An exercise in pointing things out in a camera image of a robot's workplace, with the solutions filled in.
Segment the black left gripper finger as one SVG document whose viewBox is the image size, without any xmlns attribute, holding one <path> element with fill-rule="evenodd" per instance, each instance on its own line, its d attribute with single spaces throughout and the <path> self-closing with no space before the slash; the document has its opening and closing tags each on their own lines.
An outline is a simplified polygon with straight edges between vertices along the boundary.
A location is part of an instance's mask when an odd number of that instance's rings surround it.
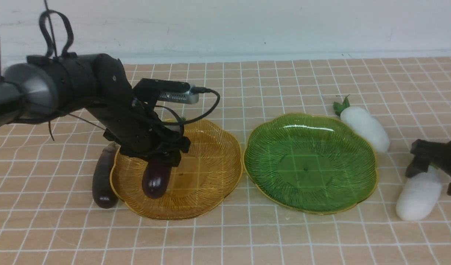
<svg viewBox="0 0 451 265">
<path fill-rule="evenodd" d="M 162 165 L 165 167 L 178 167 L 180 162 L 181 162 L 181 151 L 178 149 L 156 152 L 152 155 L 152 163 L 154 165 Z"/>
</svg>

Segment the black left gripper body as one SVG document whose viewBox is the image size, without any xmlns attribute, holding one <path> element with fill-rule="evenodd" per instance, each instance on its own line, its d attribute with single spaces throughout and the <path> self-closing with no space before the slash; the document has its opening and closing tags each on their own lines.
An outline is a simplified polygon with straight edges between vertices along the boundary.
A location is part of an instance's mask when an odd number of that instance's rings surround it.
<svg viewBox="0 0 451 265">
<path fill-rule="evenodd" d="M 144 161 L 156 152 L 178 149 L 190 151 L 191 141 L 184 129 L 174 131 L 162 124 L 157 114 L 148 112 L 146 104 L 137 102 L 121 107 L 112 102 L 96 101 L 95 118 L 105 126 L 103 137 L 120 146 L 121 154 Z"/>
</svg>

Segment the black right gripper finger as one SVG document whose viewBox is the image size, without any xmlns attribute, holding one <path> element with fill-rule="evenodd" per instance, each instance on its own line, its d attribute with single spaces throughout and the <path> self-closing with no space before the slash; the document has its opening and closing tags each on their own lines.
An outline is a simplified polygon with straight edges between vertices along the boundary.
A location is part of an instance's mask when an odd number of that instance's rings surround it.
<svg viewBox="0 0 451 265">
<path fill-rule="evenodd" d="M 417 139 L 411 145 L 410 153 L 413 155 L 412 161 L 406 168 L 405 176 L 413 178 L 417 174 L 427 173 L 430 166 L 446 171 L 445 158 L 447 144 Z"/>
</svg>

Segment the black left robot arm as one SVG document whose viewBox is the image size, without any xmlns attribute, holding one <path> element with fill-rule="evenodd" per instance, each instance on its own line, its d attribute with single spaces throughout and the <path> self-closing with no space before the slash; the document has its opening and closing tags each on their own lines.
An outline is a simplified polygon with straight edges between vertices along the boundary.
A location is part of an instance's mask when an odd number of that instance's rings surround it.
<svg viewBox="0 0 451 265">
<path fill-rule="evenodd" d="M 0 77 L 0 127 L 42 124 L 86 109 L 121 154 L 177 167 L 190 140 L 165 127 L 132 88 L 119 59 L 107 54 L 52 60 L 29 56 Z"/>
</svg>

